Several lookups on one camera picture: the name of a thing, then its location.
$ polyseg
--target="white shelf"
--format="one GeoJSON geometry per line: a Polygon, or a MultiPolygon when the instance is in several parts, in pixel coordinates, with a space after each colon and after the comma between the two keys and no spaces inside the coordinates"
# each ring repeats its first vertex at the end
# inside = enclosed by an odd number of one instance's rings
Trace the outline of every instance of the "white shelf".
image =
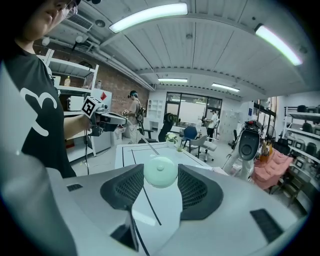
{"type": "Polygon", "coordinates": [[[307,154],[306,152],[301,151],[300,149],[297,149],[297,148],[295,148],[295,147],[293,147],[293,146],[289,146],[289,148],[292,149],[293,151],[296,151],[296,152],[298,152],[298,153],[306,156],[307,158],[309,158],[309,159],[311,159],[311,160],[313,160],[313,161],[315,161],[315,162],[317,162],[317,163],[320,164],[320,160],[317,159],[317,158],[315,158],[314,156],[309,155],[309,154],[307,154]]]}
{"type": "Polygon", "coordinates": [[[84,113],[82,111],[64,111],[63,112],[64,116],[78,116],[78,115],[83,115],[84,113]]]}
{"type": "MultiPolygon", "coordinates": [[[[92,130],[90,129],[90,130],[88,130],[88,131],[87,131],[87,134],[90,134],[91,132],[92,132],[92,130]]],[[[80,137],[83,137],[83,136],[85,136],[85,131],[84,131],[84,130],[83,130],[83,131],[81,131],[81,132],[79,132],[78,134],[76,134],[76,135],[74,135],[74,136],[70,137],[70,138],[67,138],[66,140],[68,141],[68,140],[72,140],[72,139],[80,138],[80,137]]]]}
{"type": "Polygon", "coordinates": [[[303,131],[303,130],[292,129],[292,128],[287,128],[287,130],[290,131],[290,132],[293,132],[293,133],[302,134],[302,135],[313,137],[315,139],[320,140],[320,136],[316,135],[314,133],[306,132],[306,131],[303,131]]]}
{"type": "Polygon", "coordinates": [[[304,112],[295,112],[288,113],[289,116],[294,119],[312,121],[312,122],[320,122],[320,114],[319,113],[304,113],[304,112]]]}
{"type": "Polygon", "coordinates": [[[56,85],[55,86],[58,90],[62,91],[61,93],[64,94],[90,94],[90,89],[79,88],[79,87],[72,87],[72,86],[63,86],[63,85],[56,85]]]}
{"type": "Polygon", "coordinates": [[[52,73],[79,78],[86,78],[88,75],[95,72],[95,70],[92,68],[57,58],[51,58],[49,68],[51,69],[52,73]]]}
{"type": "Polygon", "coordinates": [[[302,173],[304,173],[305,175],[309,176],[309,177],[311,178],[310,183],[311,183],[318,191],[320,191],[320,186],[319,186],[319,184],[317,183],[317,181],[316,181],[314,178],[312,178],[312,177],[310,176],[310,174],[309,174],[308,172],[306,172],[305,170],[302,170],[301,168],[299,168],[298,166],[296,166],[296,165],[293,164],[293,163],[290,163],[290,166],[297,168],[300,172],[302,172],[302,173]]]}
{"type": "MultiPolygon", "coordinates": [[[[66,149],[66,154],[68,156],[69,162],[72,162],[74,160],[84,157],[85,152],[86,152],[85,144],[75,145],[74,147],[66,149]]],[[[87,154],[89,155],[91,153],[93,153],[93,150],[90,147],[88,147],[87,154]]]]}

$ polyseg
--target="ceiling light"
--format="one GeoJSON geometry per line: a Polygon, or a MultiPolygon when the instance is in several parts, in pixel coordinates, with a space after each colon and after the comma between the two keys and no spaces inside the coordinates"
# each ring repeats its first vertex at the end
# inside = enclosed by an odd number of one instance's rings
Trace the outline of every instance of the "ceiling light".
{"type": "Polygon", "coordinates": [[[290,49],[284,41],[282,41],[277,35],[271,32],[264,25],[261,25],[255,32],[259,37],[268,41],[275,48],[277,48],[289,61],[295,66],[302,64],[302,60],[290,49]]]}
{"type": "Polygon", "coordinates": [[[239,92],[240,91],[239,89],[232,88],[232,87],[225,86],[225,85],[221,85],[221,84],[217,84],[217,83],[213,83],[212,86],[223,88],[223,89],[227,89],[227,90],[234,91],[234,92],[239,92]]]}
{"type": "Polygon", "coordinates": [[[159,82],[181,82],[186,83],[188,82],[188,79],[183,78],[159,78],[159,82]]]}
{"type": "Polygon", "coordinates": [[[186,3],[166,4],[134,13],[111,25],[109,29],[112,30],[114,33],[118,33],[122,30],[125,30],[129,27],[146,21],[167,16],[186,14],[188,14],[188,8],[186,3]]]}

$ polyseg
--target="air vent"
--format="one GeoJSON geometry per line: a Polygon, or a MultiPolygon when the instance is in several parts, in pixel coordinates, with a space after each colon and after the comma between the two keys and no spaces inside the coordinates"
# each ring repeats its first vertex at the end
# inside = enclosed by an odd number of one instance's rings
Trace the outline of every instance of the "air vent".
{"type": "Polygon", "coordinates": [[[77,24],[78,26],[84,28],[85,30],[91,29],[93,26],[93,23],[86,18],[80,16],[80,15],[73,15],[70,18],[67,19],[68,21],[77,24]]]}

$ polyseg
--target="backpack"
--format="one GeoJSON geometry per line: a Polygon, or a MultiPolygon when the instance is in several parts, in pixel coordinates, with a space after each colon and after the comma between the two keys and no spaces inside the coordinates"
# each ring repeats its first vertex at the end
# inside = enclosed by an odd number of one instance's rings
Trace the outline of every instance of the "backpack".
{"type": "Polygon", "coordinates": [[[137,101],[139,103],[139,111],[135,115],[135,119],[138,121],[138,123],[141,123],[144,120],[144,114],[146,113],[146,109],[141,106],[141,103],[138,99],[137,99],[137,101]]]}

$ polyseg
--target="white chair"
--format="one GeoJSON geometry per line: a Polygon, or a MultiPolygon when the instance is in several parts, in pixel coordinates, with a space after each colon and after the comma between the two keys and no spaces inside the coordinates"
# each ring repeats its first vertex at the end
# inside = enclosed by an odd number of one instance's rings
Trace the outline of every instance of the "white chair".
{"type": "Polygon", "coordinates": [[[204,135],[198,139],[191,139],[190,140],[190,145],[191,146],[197,146],[198,147],[198,154],[197,158],[199,158],[200,155],[200,148],[205,149],[205,157],[204,157],[204,162],[208,161],[208,150],[209,151],[215,151],[217,148],[217,145],[213,144],[212,142],[207,141],[208,136],[204,135]]]}

